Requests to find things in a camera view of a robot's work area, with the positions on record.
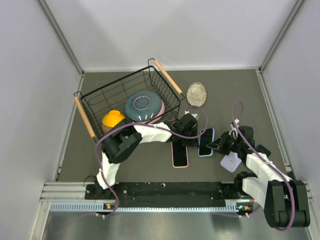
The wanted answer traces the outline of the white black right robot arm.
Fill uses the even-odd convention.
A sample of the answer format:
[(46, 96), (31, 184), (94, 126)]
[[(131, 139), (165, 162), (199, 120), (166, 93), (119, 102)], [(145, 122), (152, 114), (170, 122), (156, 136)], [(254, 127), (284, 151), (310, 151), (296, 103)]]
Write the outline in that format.
[(310, 225), (305, 183), (283, 174), (261, 146), (255, 147), (252, 127), (239, 126), (230, 132), (225, 131), (206, 147), (225, 156), (234, 153), (250, 169), (250, 172), (237, 174), (233, 192), (239, 198), (251, 196), (263, 208), (270, 227), (286, 229)]

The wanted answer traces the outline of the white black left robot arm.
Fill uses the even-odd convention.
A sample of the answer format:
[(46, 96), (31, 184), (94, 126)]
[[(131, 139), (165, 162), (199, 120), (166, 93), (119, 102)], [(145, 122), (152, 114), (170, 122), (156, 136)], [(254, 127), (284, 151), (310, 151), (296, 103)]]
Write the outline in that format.
[(94, 181), (97, 194), (105, 199), (113, 194), (120, 164), (127, 160), (140, 144), (181, 142), (184, 146), (196, 146), (198, 119), (198, 114), (186, 111), (181, 119), (174, 122), (147, 124), (133, 123), (126, 118), (121, 120), (94, 148), (99, 160), (99, 170)]

